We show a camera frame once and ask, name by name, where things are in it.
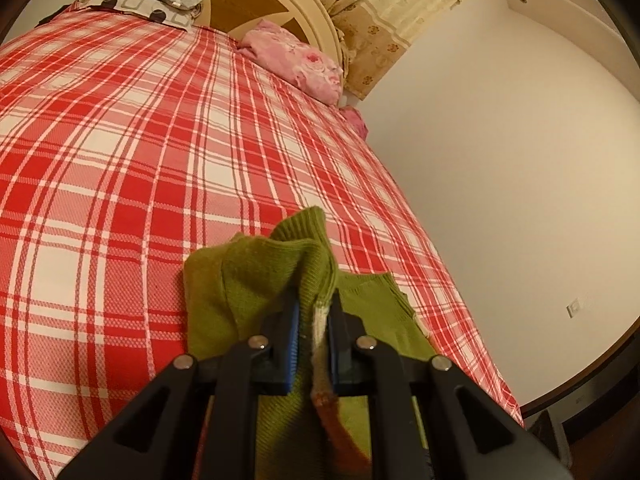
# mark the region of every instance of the electrical outlet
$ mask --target electrical outlet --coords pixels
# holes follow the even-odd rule
[[[580,301],[578,301],[578,298],[575,298],[575,300],[567,305],[566,311],[569,313],[569,317],[572,319],[580,314],[580,312],[582,311],[582,305],[580,304]]]

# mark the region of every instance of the metal screw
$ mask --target metal screw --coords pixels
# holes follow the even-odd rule
[[[449,358],[444,357],[444,355],[436,355],[436,357],[431,360],[431,366],[433,366],[436,370],[446,372],[447,370],[451,370],[453,363]]]
[[[361,335],[356,339],[356,345],[362,350],[373,350],[377,344],[376,338],[370,335]]]
[[[269,344],[269,340],[263,335],[252,335],[248,343],[254,350],[262,350]]]
[[[178,368],[178,370],[188,370],[192,366],[193,357],[188,354],[178,355],[178,357],[174,359],[174,367]]]

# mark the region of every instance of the pink pillow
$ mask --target pink pillow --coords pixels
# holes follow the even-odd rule
[[[362,140],[367,140],[369,129],[359,110],[356,110],[356,108],[351,105],[346,105],[340,108],[340,115],[351,123],[351,126],[353,126],[353,129],[356,130],[356,133]]]
[[[244,35],[238,52],[326,105],[340,99],[342,69],[337,63],[269,20],[260,20]]]

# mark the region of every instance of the plaid pattern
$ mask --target plaid pattern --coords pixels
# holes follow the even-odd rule
[[[225,34],[73,10],[3,47],[0,85],[0,425],[38,478],[183,352],[188,254],[309,205],[341,268],[390,270],[433,345],[520,420],[385,168]]]

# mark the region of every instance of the green sweater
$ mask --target green sweater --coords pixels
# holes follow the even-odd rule
[[[279,310],[274,300],[288,286],[300,299],[298,371],[288,396],[260,398],[256,474],[259,480],[320,480],[334,475],[311,393],[330,390],[324,329],[335,289],[344,311],[361,317],[369,335],[413,358],[426,360],[435,352],[390,274],[338,270],[318,207],[284,219],[269,238],[237,234],[188,257],[189,352],[209,358],[257,334],[264,316]],[[340,399],[340,421],[370,456],[366,399]]]

